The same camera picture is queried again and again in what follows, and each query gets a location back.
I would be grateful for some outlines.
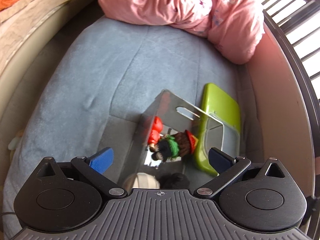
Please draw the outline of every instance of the brown knitted hair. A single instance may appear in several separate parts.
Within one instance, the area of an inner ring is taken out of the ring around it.
[[[184,155],[190,154],[191,147],[190,141],[185,132],[178,132],[172,135],[175,141],[178,143],[179,146],[179,156],[183,157]]]

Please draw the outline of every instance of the ribbed black surface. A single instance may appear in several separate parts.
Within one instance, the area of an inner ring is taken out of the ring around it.
[[[187,190],[135,189],[124,199],[110,201],[92,223],[66,233],[23,230],[15,240],[299,240],[298,229],[277,234],[247,231],[225,219],[214,202]]]

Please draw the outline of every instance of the metal screw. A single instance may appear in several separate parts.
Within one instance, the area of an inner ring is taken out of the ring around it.
[[[212,194],[212,190],[207,188],[207,187],[201,187],[197,189],[197,193],[199,195],[204,195],[204,196],[208,196]]]
[[[114,187],[111,190],[109,190],[109,194],[113,196],[121,196],[124,193],[124,190],[119,187]]]

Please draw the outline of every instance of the transparent acrylic box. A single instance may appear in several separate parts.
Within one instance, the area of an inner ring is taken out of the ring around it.
[[[161,135],[185,130],[189,130],[196,137],[202,134],[203,139],[199,140],[197,150],[202,151],[203,156],[207,157],[211,147],[223,150],[224,124],[169,90],[163,90],[141,115],[118,183],[122,185],[128,176],[138,172],[156,178],[168,173],[181,172],[190,180],[191,190],[210,181],[214,176],[199,170],[193,155],[187,155],[183,159],[181,157],[169,159],[165,163],[151,158],[148,137],[155,116],[160,117],[163,123]]]

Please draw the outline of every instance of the green knitted scarf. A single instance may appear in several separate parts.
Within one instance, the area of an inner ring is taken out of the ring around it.
[[[174,140],[174,137],[171,135],[167,135],[165,139],[169,143],[172,157],[173,158],[178,157],[180,149],[179,149],[178,143]]]

